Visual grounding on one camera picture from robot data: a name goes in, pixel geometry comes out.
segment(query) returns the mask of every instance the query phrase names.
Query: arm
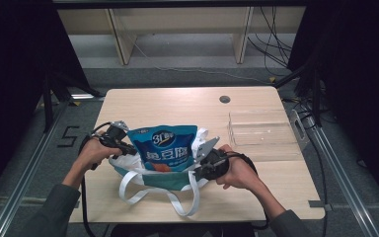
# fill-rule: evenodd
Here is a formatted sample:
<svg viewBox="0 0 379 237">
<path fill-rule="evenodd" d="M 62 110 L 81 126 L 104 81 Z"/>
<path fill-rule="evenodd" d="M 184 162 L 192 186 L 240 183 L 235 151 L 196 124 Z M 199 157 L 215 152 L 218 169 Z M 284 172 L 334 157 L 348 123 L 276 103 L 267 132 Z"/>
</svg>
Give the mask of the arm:
<svg viewBox="0 0 379 237">
<path fill-rule="evenodd" d="M 96 138 L 90 139 L 63 182 L 53 187 L 42 208 L 24 226 L 19 236 L 65 236 L 85 173 L 94 163 L 100 164 L 113 154 L 119 155 L 119 149 L 105 147 Z"/>
<path fill-rule="evenodd" d="M 220 147 L 220 150 L 232 152 L 232 148 L 229 145 Z M 229 161 L 229 171 L 216 180 L 217 185 L 223 185 L 224 190 L 233 186 L 251 191 L 263 206 L 270 219 L 270 226 L 277 236 L 311 235 L 297 215 L 291 210 L 287 211 L 279 203 L 266 184 L 244 160 L 232 157 Z"/>
</svg>

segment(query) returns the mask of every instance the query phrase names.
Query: table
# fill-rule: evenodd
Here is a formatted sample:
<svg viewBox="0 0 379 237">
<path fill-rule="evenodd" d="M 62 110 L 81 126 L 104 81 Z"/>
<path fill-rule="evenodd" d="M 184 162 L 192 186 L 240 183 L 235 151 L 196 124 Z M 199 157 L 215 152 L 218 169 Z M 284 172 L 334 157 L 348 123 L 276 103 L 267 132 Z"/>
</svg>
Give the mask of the table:
<svg viewBox="0 0 379 237">
<path fill-rule="evenodd" d="M 230 102 L 220 102 L 221 96 L 228 96 Z M 115 89 L 107 93 L 96 125 L 120 119 L 130 128 L 159 124 L 196 124 L 209 130 L 209 138 L 219 135 L 220 141 L 216 145 L 219 147 L 230 143 L 230 112 L 263 110 L 273 111 L 277 119 L 288 122 L 278 94 L 272 87 Z M 294 139 L 295 144 L 292 133 L 289 130 L 287 136 Z M 300 148 L 296 145 L 284 149 L 298 155 L 291 156 L 290 159 L 279 159 L 278 156 L 267 156 L 265 159 L 251 157 L 261 178 L 281 204 L 287 209 L 293 209 L 300 218 L 323 218 L 325 212 L 322 208 L 309 206 L 309 200 L 319 200 L 319 196 Z M 90 222 L 221 222 L 265 219 L 264 211 L 253 195 L 235 188 L 224 191 L 215 182 L 209 182 L 201 188 L 198 212 L 191 217 L 181 217 L 175 213 L 165 195 L 149 194 L 135 205 L 122 201 L 117 194 L 120 176 L 107 160 L 96 171 L 88 172 L 86 181 Z M 133 186 L 129 191 L 132 194 L 138 189 Z M 178 196 L 184 208 L 191 205 L 191 191 L 179 193 Z M 75 208 L 70 222 L 82 221 L 81 207 Z"/>
</svg>

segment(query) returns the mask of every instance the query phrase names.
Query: sleeve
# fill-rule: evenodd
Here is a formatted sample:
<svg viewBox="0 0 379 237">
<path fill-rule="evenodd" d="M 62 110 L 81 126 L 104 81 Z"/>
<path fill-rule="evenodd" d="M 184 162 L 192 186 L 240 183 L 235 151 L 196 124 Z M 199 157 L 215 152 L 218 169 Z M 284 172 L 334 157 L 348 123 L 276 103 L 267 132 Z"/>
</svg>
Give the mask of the sleeve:
<svg viewBox="0 0 379 237">
<path fill-rule="evenodd" d="M 304 225 L 303 221 L 292 211 L 286 210 L 270 224 L 270 228 L 276 236 L 312 236 L 310 230 Z"/>
<path fill-rule="evenodd" d="M 28 221 L 19 236 L 66 236 L 69 217 L 79 196 L 80 192 L 69 186 L 54 186 L 44 205 Z"/>
</svg>

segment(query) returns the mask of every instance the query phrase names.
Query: light wood table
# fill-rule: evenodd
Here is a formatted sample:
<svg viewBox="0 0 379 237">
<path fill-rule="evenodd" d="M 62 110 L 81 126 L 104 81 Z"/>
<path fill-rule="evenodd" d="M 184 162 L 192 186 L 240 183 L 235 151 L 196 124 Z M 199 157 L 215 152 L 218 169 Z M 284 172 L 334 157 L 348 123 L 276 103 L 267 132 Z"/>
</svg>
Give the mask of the light wood table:
<svg viewBox="0 0 379 237">
<path fill-rule="evenodd" d="M 221 96 L 230 102 L 220 102 Z M 96 126 L 106 121 L 124 120 L 131 128 L 160 124 L 196 124 L 209 131 L 208 138 L 220 136 L 216 148 L 231 143 L 229 114 L 272 111 L 275 121 L 288 123 L 288 117 L 276 90 L 272 87 L 215 87 L 215 88 L 158 88 L 110 90 L 101 108 Z M 293 131 L 286 130 L 290 144 L 257 145 L 263 149 L 252 157 L 260 177 L 272 193 L 301 219 L 320 219 L 322 208 L 311 208 L 309 200 L 319 200 L 309 170 L 296 143 Z M 86 175 L 88 218 L 90 222 L 183 222 L 183 221 L 255 221 L 264 220 L 264 211 L 258 200 L 246 190 L 230 188 L 224 191 L 214 181 L 200 190 L 198 212 L 191 217 L 176 214 L 168 198 L 149 194 L 135 205 L 129 205 L 118 196 L 121 176 L 106 160 L 96 171 Z M 128 189 L 134 194 L 139 187 Z M 178 193 L 184 208 L 192 202 L 191 192 Z M 73 211 L 70 222 L 82 222 L 82 208 Z"/>
</svg>

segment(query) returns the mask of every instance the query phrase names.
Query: white strap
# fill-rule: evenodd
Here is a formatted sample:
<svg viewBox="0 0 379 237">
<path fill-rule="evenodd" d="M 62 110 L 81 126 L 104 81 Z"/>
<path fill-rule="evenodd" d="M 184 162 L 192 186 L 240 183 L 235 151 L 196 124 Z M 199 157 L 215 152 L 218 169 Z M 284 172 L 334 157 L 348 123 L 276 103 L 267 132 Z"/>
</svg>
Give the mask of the white strap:
<svg viewBox="0 0 379 237">
<path fill-rule="evenodd" d="M 146 189 L 137 192 L 133 197 L 127 199 L 125 197 L 125 190 L 130 183 L 130 181 L 138 175 L 137 172 L 134 171 L 129 171 L 121 181 L 121 184 L 119 185 L 119 190 L 118 190 L 118 195 L 121 199 L 123 199 L 126 203 L 128 204 L 135 204 L 138 201 L 140 201 L 142 198 L 144 198 L 147 194 L 149 193 L 163 193 L 167 194 L 169 200 L 171 201 L 172 206 L 174 207 L 175 211 L 177 212 L 178 215 L 180 216 L 192 216 L 195 214 L 195 212 L 198 210 L 199 206 L 199 189 L 198 189 L 198 184 L 195 179 L 194 171 L 189 172 L 189 183 L 192 187 L 192 192 L 193 192 L 193 200 L 192 200 L 192 206 L 188 212 L 185 212 L 183 207 L 181 206 L 181 203 L 178 199 L 178 197 L 164 189 L 159 189 L 159 188 L 151 188 L 151 189 Z"/>
</svg>

